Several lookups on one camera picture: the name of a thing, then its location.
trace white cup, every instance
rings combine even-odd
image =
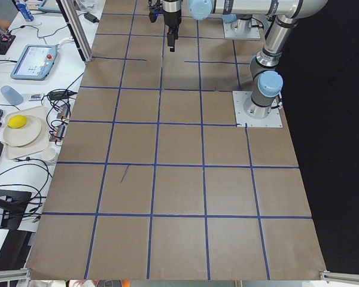
[[[58,157],[59,153],[54,148],[46,148],[41,153],[41,159],[47,164],[55,164]]]

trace yellow ball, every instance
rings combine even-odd
[[[8,120],[8,127],[19,129],[26,125],[26,117],[23,115],[14,115]]]

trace black background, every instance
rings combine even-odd
[[[359,274],[359,0],[301,19],[278,72],[327,270]]]

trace white mounting plate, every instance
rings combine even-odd
[[[237,127],[245,127],[246,125],[248,127],[282,127],[281,116],[279,115],[278,109],[272,109],[270,114],[262,120],[257,120],[246,114],[244,111],[244,103],[251,94],[251,91],[233,91]],[[277,105],[276,100],[274,100],[272,105]]]
[[[223,32],[225,33],[225,39],[241,39],[241,40],[251,40],[251,41],[260,41],[261,35],[259,34],[259,29],[257,27],[251,28],[249,32],[236,33],[232,30],[231,23],[223,22]],[[257,25],[257,21],[251,20],[252,25]]]

